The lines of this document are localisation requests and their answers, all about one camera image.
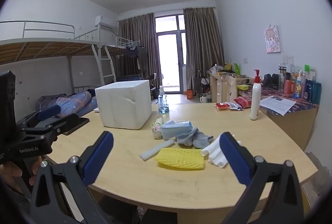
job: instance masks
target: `bed frame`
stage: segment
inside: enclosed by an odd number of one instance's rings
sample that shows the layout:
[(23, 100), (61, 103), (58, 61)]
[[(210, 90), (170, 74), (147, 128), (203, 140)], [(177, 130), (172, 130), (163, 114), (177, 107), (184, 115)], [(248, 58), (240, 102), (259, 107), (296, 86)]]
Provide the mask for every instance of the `bed frame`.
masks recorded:
[[(110, 82), (116, 82), (116, 75), (114, 71), (112, 57), (125, 53), (127, 47), (140, 46), (139, 41), (132, 41), (121, 38), (113, 31), (112, 28), (98, 25), (96, 29), (84, 33), (80, 36), (75, 36), (75, 27), (69, 24), (46, 22), (46, 21), (31, 21), (31, 20), (13, 20), (13, 21), (0, 21), (0, 24), (21, 23), (23, 25), (22, 38), (8, 39), (0, 41), (0, 65), (24, 61), (35, 58), (46, 58), (55, 56), (67, 56), (69, 63), (70, 82), (72, 92), (78, 92), (84, 88), (95, 88), (96, 86), (81, 86), (74, 87), (73, 75), (71, 69), (72, 56), (94, 56), (97, 61), (100, 85), (105, 85)], [(43, 29), (43, 28), (30, 28), (29, 25), (42, 24), (51, 25), (53, 27), (62, 27), (64, 30), (59, 29)], [(101, 41), (101, 29), (106, 29), (116, 35), (115, 41)], [(62, 32), (69, 34), (72, 38), (26, 38), (26, 31), (52, 31)], [(112, 74), (103, 75), (102, 60), (108, 60), (111, 65)]]

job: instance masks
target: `yellow foam net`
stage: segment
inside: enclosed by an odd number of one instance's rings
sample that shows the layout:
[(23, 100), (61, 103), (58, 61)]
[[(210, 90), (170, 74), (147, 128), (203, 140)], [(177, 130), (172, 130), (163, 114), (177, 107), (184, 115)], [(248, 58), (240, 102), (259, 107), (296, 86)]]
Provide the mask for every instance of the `yellow foam net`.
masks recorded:
[(161, 164), (180, 169), (204, 169), (201, 149), (162, 148), (155, 160)]

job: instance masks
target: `human hand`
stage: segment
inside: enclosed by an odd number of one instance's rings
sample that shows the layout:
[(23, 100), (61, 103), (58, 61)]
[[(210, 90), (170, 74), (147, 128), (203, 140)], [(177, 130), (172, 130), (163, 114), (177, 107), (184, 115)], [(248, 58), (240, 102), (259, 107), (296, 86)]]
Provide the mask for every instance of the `human hand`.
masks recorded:
[[(38, 168), (40, 167), (40, 164), (42, 162), (41, 156), (37, 157), (37, 160), (34, 162), (32, 165), (32, 173), (34, 174), (33, 176), (30, 177), (29, 183), (30, 185), (34, 185), (34, 181), (36, 178), (36, 174), (38, 171)], [(2, 165), (0, 165), (0, 174), (3, 180), (11, 186), (13, 189), (17, 190), (19, 193), (23, 193), (21, 188), (18, 186), (16, 183), (14, 177), (19, 177), (22, 176), (22, 170), (13, 162), (8, 161)]]

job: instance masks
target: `bed ladder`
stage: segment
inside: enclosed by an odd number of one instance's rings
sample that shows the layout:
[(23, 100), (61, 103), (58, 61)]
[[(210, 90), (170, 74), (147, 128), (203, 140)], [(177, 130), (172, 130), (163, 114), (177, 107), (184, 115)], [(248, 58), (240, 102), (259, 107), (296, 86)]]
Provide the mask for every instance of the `bed ladder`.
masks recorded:
[[(98, 69), (99, 69), (100, 82), (101, 82), (102, 86), (104, 86), (104, 85), (106, 85), (106, 83), (105, 83), (105, 78), (106, 77), (113, 77), (113, 82), (116, 82), (117, 79), (115, 77), (113, 61), (112, 61), (111, 55), (110, 55), (110, 53), (107, 49), (107, 46), (104, 46), (105, 52), (107, 54), (107, 58), (102, 58), (102, 47), (103, 47), (103, 45), (100, 42), (97, 43), (97, 48), (98, 48), (98, 53), (97, 53), (94, 44), (91, 45), (91, 48), (92, 48), (93, 54), (95, 55), (97, 65), (98, 65)], [(103, 75), (103, 68), (102, 68), (103, 67), (102, 66), (102, 61), (103, 60), (110, 61), (112, 74)]]

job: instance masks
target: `wall canvas painting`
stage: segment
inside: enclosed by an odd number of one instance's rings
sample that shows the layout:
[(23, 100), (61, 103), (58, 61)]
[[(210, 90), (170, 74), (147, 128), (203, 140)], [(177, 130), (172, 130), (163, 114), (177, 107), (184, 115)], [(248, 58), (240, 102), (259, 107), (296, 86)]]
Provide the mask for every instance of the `wall canvas painting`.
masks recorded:
[(265, 31), (265, 44), (267, 53), (276, 53), (280, 51), (279, 31), (276, 25), (269, 26)]

